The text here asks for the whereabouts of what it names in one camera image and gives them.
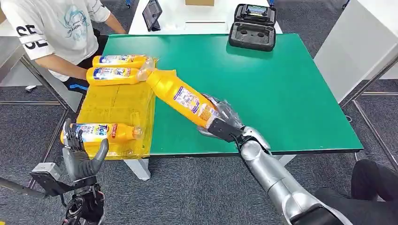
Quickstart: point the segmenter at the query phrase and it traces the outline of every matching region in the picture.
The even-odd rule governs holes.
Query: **green table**
[[[226,35],[114,35],[104,54],[146,54],[157,68],[199,92],[227,99],[275,155],[357,152],[362,145],[296,34],[279,34],[272,52],[232,47]],[[151,156],[236,154],[234,144],[200,135],[156,100]]]

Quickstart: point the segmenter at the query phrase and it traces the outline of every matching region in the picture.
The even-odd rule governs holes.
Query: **yellow detergent bottle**
[[[213,104],[177,77],[175,70],[158,70],[146,79],[158,98],[198,126],[208,128],[219,117]]]
[[[102,55],[94,57],[92,66],[141,68],[146,60],[145,55]]]
[[[137,68],[90,68],[87,70],[87,82],[93,86],[136,84]]]
[[[123,143],[142,136],[140,127],[131,127],[122,123],[72,123],[70,127],[76,133],[83,130],[82,139],[85,146],[99,145],[105,138],[109,143]],[[64,143],[63,139],[64,130],[61,131],[62,143]]]

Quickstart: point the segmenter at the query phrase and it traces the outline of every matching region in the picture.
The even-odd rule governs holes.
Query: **white sleeve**
[[[111,15],[111,11],[100,0],[86,0],[86,6],[90,19],[97,23],[105,22]]]
[[[54,48],[47,42],[42,32],[43,23],[39,14],[34,10],[26,10],[17,1],[4,1],[1,9],[11,26],[19,35],[19,40],[31,60],[35,60],[54,53]]]

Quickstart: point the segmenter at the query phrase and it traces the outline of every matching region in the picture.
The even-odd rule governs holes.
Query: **person's arm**
[[[4,1],[1,7],[31,60],[59,74],[86,79],[86,69],[54,54],[54,48],[47,42],[43,32],[40,15],[32,5],[24,4],[22,1]]]
[[[126,34],[126,31],[120,24],[120,22],[116,19],[116,17],[111,13],[108,19],[105,21],[106,25],[114,30],[117,34]]]
[[[63,58],[51,54],[35,60],[39,66],[60,73],[62,75],[86,80],[87,69],[80,68]]]
[[[118,34],[126,34],[126,31],[116,19],[116,17],[105,7],[100,0],[86,0],[87,10],[90,14],[90,19],[97,22],[105,22],[111,29]]]

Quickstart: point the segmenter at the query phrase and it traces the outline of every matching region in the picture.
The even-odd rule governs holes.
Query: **robotic arm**
[[[90,160],[84,150],[82,131],[78,134],[70,129],[71,120],[64,124],[63,159],[72,179],[69,186],[59,181],[60,171],[54,163],[40,163],[30,173],[34,180],[46,191],[46,195],[61,196],[62,204],[66,207],[65,219],[62,225],[100,225],[104,222],[104,199],[96,174],[109,150],[107,139],[101,146],[94,159]],[[63,194],[73,191],[72,200],[65,204]]]
[[[207,130],[199,127],[199,132],[236,143],[246,166],[271,198],[285,224],[352,225],[342,213],[307,192],[271,155],[270,145],[261,134],[243,126],[226,101],[204,96],[215,105],[222,120],[215,119]]]
[[[235,142],[241,157],[253,177],[271,198],[286,225],[352,225],[339,211],[331,208],[307,192],[275,159],[270,145],[254,128],[244,126],[237,113],[226,101],[204,94],[220,113],[208,129],[198,128],[203,135]],[[61,196],[67,208],[63,225],[80,225],[80,219],[100,225],[104,221],[104,194],[100,191],[96,173],[109,150],[103,140],[94,159],[89,160],[84,150],[82,133],[70,130],[71,121],[64,124],[63,157],[72,186],[59,181],[60,172],[54,163],[40,163],[31,176],[46,191],[46,195]],[[63,194],[74,191],[72,200],[65,204]]]

